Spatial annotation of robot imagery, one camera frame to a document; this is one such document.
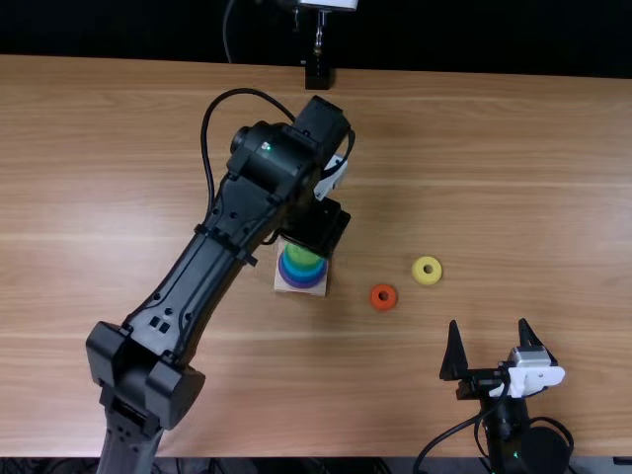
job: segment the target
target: black cable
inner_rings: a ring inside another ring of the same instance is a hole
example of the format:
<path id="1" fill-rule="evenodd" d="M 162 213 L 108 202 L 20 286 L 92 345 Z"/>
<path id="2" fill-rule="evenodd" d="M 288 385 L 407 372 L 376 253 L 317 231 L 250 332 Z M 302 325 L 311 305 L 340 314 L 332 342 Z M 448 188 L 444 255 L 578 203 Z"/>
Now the black cable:
<path id="1" fill-rule="evenodd" d="M 483 450 L 483 446 L 481 445 L 481 441 L 478 439 L 478 429 L 481 426 L 481 421 L 479 420 L 474 424 L 474 440 L 476 441 L 476 445 L 478 446 L 478 450 L 481 452 L 485 459 L 489 459 L 490 456 Z"/>
<path id="2" fill-rule="evenodd" d="M 388 467 L 388 464 L 386 464 L 386 461 L 384 461 L 384 459 L 378 457 L 375 462 L 377 466 L 379 466 L 379 470 L 382 474 L 392 474 L 391 468 Z"/>
<path id="3" fill-rule="evenodd" d="M 487 465 L 487 462 L 485 461 L 485 459 L 483 459 L 482 457 L 479 457 L 478 460 L 481 462 L 481 465 L 485 468 L 485 470 L 489 472 L 490 474 L 492 474 L 492 468 Z"/>
<path id="4" fill-rule="evenodd" d="M 291 121 L 295 121 L 295 117 L 281 102 L 269 96 L 265 92 L 258 91 L 257 89 L 250 88 L 240 88 L 240 89 L 232 89 L 230 91 L 226 91 L 223 94 L 220 94 L 215 98 L 213 102 L 210 103 L 208 108 L 206 108 L 206 112 L 204 113 L 204 118 L 201 121 L 201 132 L 199 135 L 199 141 L 201 144 L 201 161 L 204 165 L 204 172 L 206 174 L 206 185 L 208 186 L 208 210 L 206 212 L 206 217 L 212 210 L 213 205 L 215 204 L 215 182 L 213 181 L 213 174 L 210 169 L 210 160 L 208 158 L 208 123 L 210 122 L 210 116 L 213 111 L 217 108 L 219 104 L 232 96 L 237 96 L 239 94 L 250 94 L 253 96 L 261 97 L 265 101 L 269 102 L 281 112 L 285 114 L 285 116 Z"/>
<path id="5" fill-rule="evenodd" d="M 496 401 L 496 403 L 494 403 L 494 405 L 492 405 L 492 407 L 487 412 L 481 412 L 475 417 L 472 417 L 469 420 L 466 420 L 463 423 L 460 423 L 456 425 L 455 427 L 450 428 L 449 430 L 447 430 L 446 432 L 443 432 L 442 434 L 437 436 L 435 439 L 433 439 L 431 442 L 426 444 L 426 447 L 422 449 L 422 452 L 419 453 L 419 456 L 417 456 L 417 459 L 415 460 L 415 464 L 413 465 L 413 474 L 419 473 L 422 462 L 424 461 L 428 453 L 431 452 L 431 450 L 437 444 L 442 442 L 444 439 L 447 439 L 450 436 L 454 435 L 455 433 L 458 433 L 461 430 L 466 429 L 467 427 L 471 427 L 477 421 L 485 419 L 490 414 L 496 411 L 496 409 L 501 405 L 501 403 L 503 403 L 503 401 L 507 398 L 507 394 L 510 391 L 510 379 L 506 373 L 503 375 L 503 383 L 504 383 L 504 386 L 503 386 L 503 392 L 501 393 L 501 396 L 498 397 L 498 400 Z"/>
<path id="6" fill-rule="evenodd" d="M 233 59 L 230 57 L 230 51 L 228 50 L 228 17 L 230 16 L 230 12 L 235 5 L 235 0 L 228 0 L 226 4 L 226 9 L 224 10 L 224 18 L 221 22 L 221 39 L 224 43 L 224 52 L 226 53 L 226 60 L 228 63 L 232 63 Z"/>
<path id="7" fill-rule="evenodd" d="M 321 180 L 324 180 L 325 178 L 329 178 L 330 176 L 334 175 L 338 170 L 340 170 L 343 167 L 343 165 L 347 162 L 349 155 L 352 154 L 352 150 L 354 149 L 355 144 L 356 144 L 356 133 L 352 129 L 350 129 L 349 137 L 347 138 L 347 152 L 345 153 L 345 157 L 340 163 L 337 163 L 336 166 L 332 166 L 331 168 L 323 171 L 323 173 L 320 176 Z"/>
<path id="8" fill-rule="evenodd" d="M 275 230 L 275 232 L 273 232 L 273 235 L 271 235 L 270 239 L 263 241 L 261 245 L 272 245 L 274 242 L 277 241 L 279 234 L 280 234 L 280 230 L 278 229 Z"/>

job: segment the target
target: wood grain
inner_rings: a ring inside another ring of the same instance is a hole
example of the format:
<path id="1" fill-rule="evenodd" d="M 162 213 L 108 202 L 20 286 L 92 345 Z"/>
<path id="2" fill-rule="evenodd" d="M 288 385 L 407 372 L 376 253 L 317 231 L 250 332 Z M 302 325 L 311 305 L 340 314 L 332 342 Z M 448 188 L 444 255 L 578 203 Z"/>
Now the wood grain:
<path id="1" fill-rule="evenodd" d="M 105 419 L 85 339 L 153 289 L 202 218 L 199 124 L 226 89 L 294 111 L 294 68 L 0 56 L 0 456 L 98 455 Z M 580 455 L 632 452 L 632 83 L 339 71 L 324 97 L 357 133 L 336 192 L 353 220 L 326 299 L 272 291 L 260 249 L 213 315 L 207 381 L 161 455 L 414 455 L 471 416 L 438 380 L 447 325 L 472 366 L 526 317 L 567 368 L 529 402 Z M 234 132 L 281 116 L 234 98 L 211 125 L 215 177 Z M 413 261 L 439 258 L 420 287 Z M 377 314 L 370 288 L 394 284 Z M 471 431 L 433 455 L 475 455 Z"/>

